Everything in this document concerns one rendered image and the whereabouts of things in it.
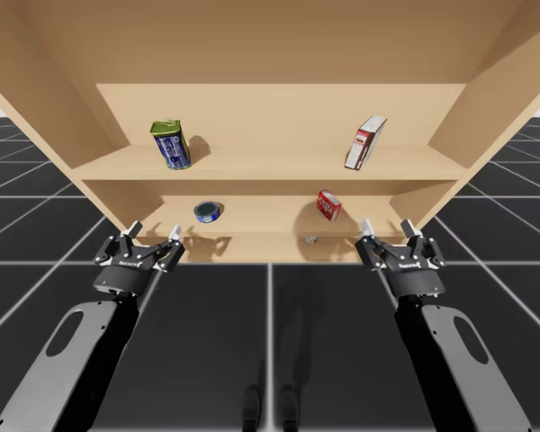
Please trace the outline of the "red and white carton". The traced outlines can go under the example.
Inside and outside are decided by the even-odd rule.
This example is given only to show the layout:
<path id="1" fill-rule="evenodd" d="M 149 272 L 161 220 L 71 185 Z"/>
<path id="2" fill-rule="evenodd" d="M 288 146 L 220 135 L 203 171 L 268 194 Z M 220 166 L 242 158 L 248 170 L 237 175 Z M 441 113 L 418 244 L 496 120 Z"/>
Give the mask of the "red and white carton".
<path id="1" fill-rule="evenodd" d="M 371 116 L 356 132 L 352 146 L 347 153 L 345 168 L 360 170 L 371 156 L 387 119 Z"/>

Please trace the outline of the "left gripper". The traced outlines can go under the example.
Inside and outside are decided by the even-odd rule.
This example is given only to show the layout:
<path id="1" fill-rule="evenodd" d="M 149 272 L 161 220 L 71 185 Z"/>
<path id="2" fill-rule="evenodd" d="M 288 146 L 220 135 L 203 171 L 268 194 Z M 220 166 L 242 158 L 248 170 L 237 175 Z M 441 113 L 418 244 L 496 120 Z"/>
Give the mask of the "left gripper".
<path id="1" fill-rule="evenodd" d="M 182 228 L 175 225 L 167 240 L 154 246 L 139 247 L 139 259 L 131 260 L 134 240 L 141 230 L 142 223 L 135 220 L 128 229 L 108 237 L 100 246 L 93 258 L 93 262 L 102 268 L 93 282 L 98 292 L 141 296 L 149 284 L 152 270 L 168 273 L 176 268 L 185 252 Z"/>

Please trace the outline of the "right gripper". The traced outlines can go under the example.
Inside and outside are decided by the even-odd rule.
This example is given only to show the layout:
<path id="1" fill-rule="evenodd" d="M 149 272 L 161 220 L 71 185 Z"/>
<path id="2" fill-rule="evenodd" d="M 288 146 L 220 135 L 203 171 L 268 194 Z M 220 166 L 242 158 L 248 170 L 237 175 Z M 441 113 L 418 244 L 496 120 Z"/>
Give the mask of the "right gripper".
<path id="1" fill-rule="evenodd" d="M 369 219 L 361 222 L 361 235 L 355 249 L 363 265 L 371 270 L 385 269 L 394 297 L 438 296 L 446 291 L 435 269 L 445 266 L 444 256 L 433 238 L 415 229 L 410 219 L 400 223 L 410 249 L 409 256 L 398 255 L 396 247 L 376 237 Z"/>

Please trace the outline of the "pale wooden shelf unit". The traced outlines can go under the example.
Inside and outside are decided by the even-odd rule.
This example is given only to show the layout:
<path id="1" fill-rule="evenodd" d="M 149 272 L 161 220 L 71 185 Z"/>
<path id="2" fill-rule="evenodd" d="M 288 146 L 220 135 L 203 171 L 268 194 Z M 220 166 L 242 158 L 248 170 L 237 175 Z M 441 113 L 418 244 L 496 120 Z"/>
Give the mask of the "pale wooden shelf unit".
<path id="1" fill-rule="evenodd" d="M 142 243 L 179 225 L 189 261 L 354 261 L 364 219 L 402 242 L 540 108 L 540 0 L 0 0 L 0 108 Z"/>

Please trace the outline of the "green and blue rectangular can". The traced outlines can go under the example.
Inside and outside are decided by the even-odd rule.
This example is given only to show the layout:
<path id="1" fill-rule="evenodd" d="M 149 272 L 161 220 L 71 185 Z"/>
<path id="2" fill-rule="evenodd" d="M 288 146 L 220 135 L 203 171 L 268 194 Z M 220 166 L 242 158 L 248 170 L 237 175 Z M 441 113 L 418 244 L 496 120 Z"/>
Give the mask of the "green and blue rectangular can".
<path id="1" fill-rule="evenodd" d="M 150 134 L 154 137 L 169 169 L 187 169 L 192 165 L 190 151 L 179 120 L 154 121 Z"/>

